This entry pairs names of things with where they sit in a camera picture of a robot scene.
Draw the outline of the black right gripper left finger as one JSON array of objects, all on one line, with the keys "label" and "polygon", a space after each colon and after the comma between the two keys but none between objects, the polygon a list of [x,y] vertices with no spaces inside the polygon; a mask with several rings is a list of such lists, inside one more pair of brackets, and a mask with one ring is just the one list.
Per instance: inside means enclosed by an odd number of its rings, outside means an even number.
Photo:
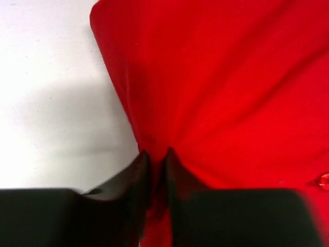
[{"label": "black right gripper left finger", "polygon": [[86,193],[2,189],[1,246],[138,246],[149,201],[146,152]]}]

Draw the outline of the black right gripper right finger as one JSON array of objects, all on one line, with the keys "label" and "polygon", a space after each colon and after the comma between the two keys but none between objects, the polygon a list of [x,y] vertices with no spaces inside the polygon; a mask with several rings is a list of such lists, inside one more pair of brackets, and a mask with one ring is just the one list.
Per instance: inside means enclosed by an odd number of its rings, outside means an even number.
[{"label": "black right gripper right finger", "polygon": [[287,189],[211,189],[173,149],[164,160],[174,246],[320,246],[304,201]]}]

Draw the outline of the red shirt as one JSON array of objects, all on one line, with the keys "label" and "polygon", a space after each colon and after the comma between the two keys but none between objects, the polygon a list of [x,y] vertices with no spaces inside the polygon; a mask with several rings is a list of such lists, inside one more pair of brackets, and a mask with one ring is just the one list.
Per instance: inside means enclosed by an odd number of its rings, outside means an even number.
[{"label": "red shirt", "polygon": [[173,148],[214,188],[295,188],[328,244],[328,1],[98,1],[90,25],[153,194],[142,246],[170,246]]}]

